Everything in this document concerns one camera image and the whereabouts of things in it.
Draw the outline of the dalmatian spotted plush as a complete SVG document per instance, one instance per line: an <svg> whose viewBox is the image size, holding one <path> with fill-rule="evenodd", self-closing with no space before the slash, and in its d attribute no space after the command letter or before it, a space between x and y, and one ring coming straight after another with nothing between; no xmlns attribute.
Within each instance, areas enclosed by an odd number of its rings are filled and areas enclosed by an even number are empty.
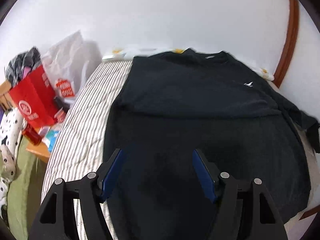
<svg viewBox="0 0 320 240"><path fill-rule="evenodd" d="M15 179L23 119L20 111L13 108L1 120L1 207L7 205L9 185Z"/></svg>

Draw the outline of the green blanket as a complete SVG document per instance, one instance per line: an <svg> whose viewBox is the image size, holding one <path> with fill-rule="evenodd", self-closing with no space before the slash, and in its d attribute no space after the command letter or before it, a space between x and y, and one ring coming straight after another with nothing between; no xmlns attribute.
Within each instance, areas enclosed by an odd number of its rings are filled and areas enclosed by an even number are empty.
<svg viewBox="0 0 320 240"><path fill-rule="evenodd" d="M47 164L27 151L22 138L17 155L15 180L9 185L2 218L16 239L27 239L41 205L41 191Z"/></svg>

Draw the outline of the brown wooden door frame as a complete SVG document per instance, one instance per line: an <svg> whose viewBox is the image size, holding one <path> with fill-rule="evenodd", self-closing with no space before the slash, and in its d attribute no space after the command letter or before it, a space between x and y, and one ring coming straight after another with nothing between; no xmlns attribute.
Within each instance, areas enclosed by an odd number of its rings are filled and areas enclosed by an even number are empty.
<svg viewBox="0 0 320 240"><path fill-rule="evenodd" d="M280 60L274 72L273 83L277 88L281 86L295 52L299 31L299 17L300 12L298 0L289 0L289 18L286 39L280 56Z"/></svg>

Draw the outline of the red paper shopping bag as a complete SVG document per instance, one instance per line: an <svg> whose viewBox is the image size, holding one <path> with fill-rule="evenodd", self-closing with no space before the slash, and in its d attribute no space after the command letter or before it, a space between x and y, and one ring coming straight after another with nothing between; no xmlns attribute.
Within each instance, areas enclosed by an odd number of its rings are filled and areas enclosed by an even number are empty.
<svg viewBox="0 0 320 240"><path fill-rule="evenodd" d="M9 94L20 113L33 128L57 123L55 114L59 109L54 102L56 94L43 66L28 74L9 90Z"/></svg>

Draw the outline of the black sweatshirt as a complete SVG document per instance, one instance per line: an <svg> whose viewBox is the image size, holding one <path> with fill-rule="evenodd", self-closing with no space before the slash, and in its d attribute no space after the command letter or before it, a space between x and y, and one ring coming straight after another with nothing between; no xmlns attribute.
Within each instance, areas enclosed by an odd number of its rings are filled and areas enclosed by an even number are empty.
<svg viewBox="0 0 320 240"><path fill-rule="evenodd" d="M107 204L116 236L204 239L215 213L195 149L236 179L260 178L287 222L311 190L299 129L319 150L318 120L224 51L135 57L104 139L104 159L126 153Z"/></svg>

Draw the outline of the red box on table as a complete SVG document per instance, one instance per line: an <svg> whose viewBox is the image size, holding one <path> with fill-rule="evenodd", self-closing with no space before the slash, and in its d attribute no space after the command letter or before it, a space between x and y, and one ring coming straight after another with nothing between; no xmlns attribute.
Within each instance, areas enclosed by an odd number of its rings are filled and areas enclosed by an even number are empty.
<svg viewBox="0 0 320 240"><path fill-rule="evenodd" d="M27 138L33 145L39 145L42 141L42 137L37 131L28 123L22 125L22 135Z"/></svg>

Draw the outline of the dark clothes in red bag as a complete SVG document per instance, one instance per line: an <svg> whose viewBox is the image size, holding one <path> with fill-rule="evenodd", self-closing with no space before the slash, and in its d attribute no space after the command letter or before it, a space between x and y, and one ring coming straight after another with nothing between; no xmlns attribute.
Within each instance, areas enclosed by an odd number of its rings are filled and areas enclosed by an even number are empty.
<svg viewBox="0 0 320 240"><path fill-rule="evenodd" d="M36 47L16 55L5 69L5 78L15 87L22 79L25 68L36 69L41 64L41 54Z"/></svg>

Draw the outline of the striped white bed quilt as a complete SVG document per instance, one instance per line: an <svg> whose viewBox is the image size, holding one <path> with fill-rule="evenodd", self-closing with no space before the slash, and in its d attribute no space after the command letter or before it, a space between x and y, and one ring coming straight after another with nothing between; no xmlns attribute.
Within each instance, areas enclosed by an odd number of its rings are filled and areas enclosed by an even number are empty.
<svg viewBox="0 0 320 240"><path fill-rule="evenodd" d="M57 136L44 176L45 198L57 178L81 179L103 162L104 136L110 107L130 72L131 61L99 64L76 96Z"/></svg>

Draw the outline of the white patterned bed sheet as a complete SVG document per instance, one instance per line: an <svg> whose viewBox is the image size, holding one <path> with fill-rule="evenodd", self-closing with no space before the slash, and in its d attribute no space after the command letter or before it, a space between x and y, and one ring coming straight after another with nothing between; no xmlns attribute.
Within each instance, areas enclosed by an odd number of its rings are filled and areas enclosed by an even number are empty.
<svg viewBox="0 0 320 240"><path fill-rule="evenodd" d="M103 57L102 61L111 61L111 60L131 60L135 56L152 56L164 52L173 52L181 54L185 51L185 49L178 49L178 48L135 48L129 47L124 49L114 49L109 52L106 52ZM274 81L274 75L270 73L265 68L255 67L255 66L248 66L250 70L258 74L260 77L267 81Z"/></svg>

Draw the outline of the white plastic shopping bag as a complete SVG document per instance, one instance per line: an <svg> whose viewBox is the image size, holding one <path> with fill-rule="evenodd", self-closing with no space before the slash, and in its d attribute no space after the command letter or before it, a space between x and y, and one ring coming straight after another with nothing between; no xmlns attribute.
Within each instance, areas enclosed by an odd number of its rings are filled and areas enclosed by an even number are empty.
<svg viewBox="0 0 320 240"><path fill-rule="evenodd" d="M57 96L72 102L101 63L98 45L76 31L42 55L42 65Z"/></svg>

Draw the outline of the teal packet on table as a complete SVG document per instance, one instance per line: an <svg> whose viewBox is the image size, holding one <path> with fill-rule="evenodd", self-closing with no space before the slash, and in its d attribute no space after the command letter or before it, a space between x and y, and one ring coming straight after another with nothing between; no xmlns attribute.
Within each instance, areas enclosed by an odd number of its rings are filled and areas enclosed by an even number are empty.
<svg viewBox="0 0 320 240"><path fill-rule="evenodd" d="M42 138L42 142L47 146L47 149L50 153L53 150L58 134L59 131L50 129L47 132L47 134Z"/></svg>

